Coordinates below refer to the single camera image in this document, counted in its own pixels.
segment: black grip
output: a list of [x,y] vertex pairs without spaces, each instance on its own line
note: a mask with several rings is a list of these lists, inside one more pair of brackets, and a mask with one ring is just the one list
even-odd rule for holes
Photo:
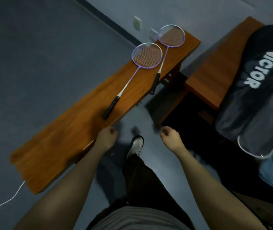
[[114,106],[115,106],[115,104],[117,103],[118,100],[119,100],[119,96],[116,96],[115,99],[112,101],[112,103],[107,108],[107,110],[104,112],[104,114],[102,116],[103,119],[107,119],[107,117],[111,113],[112,109],[114,108]]
[[154,95],[159,79],[160,79],[160,73],[157,73],[156,77],[154,78],[154,83],[152,84],[150,92],[149,92],[151,95]]

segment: wall outlet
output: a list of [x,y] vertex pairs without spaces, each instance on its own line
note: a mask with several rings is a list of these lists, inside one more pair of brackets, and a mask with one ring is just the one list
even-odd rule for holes
[[158,32],[151,28],[149,32],[149,38],[152,42],[155,42],[158,39]]
[[139,19],[137,16],[134,16],[134,20],[133,20],[133,26],[136,30],[141,30],[142,27],[142,20]]

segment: purple badminton racket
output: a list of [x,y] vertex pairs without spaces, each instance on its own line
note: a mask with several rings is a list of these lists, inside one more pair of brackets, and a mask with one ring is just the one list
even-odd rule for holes
[[176,26],[176,25],[172,25],[172,24],[162,27],[160,29],[160,32],[158,35],[159,35],[159,41],[163,45],[167,46],[167,49],[166,49],[161,67],[159,69],[159,72],[157,73],[156,77],[154,78],[154,83],[150,89],[149,93],[151,95],[154,95],[155,89],[156,89],[158,81],[160,79],[161,70],[162,70],[163,63],[165,61],[165,57],[166,57],[168,49],[170,47],[179,47],[179,46],[183,45],[183,43],[186,39],[186,35],[184,33],[184,30],[181,27]]
[[162,49],[155,43],[147,42],[137,46],[132,52],[132,61],[138,66],[137,70],[127,82],[125,87],[120,91],[120,93],[115,97],[110,106],[104,112],[102,118],[107,119],[115,104],[118,102],[119,98],[123,94],[123,91],[128,86],[134,75],[138,72],[140,68],[152,69],[156,67],[162,59]]

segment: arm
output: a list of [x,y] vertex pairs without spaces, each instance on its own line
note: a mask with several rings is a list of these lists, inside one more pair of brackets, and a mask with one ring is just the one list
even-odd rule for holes
[[210,229],[266,229],[243,203],[198,163],[185,148],[178,132],[163,127],[160,136],[166,147],[179,159],[196,203]]
[[104,128],[92,149],[20,220],[19,229],[73,229],[103,154],[117,138],[113,127]]

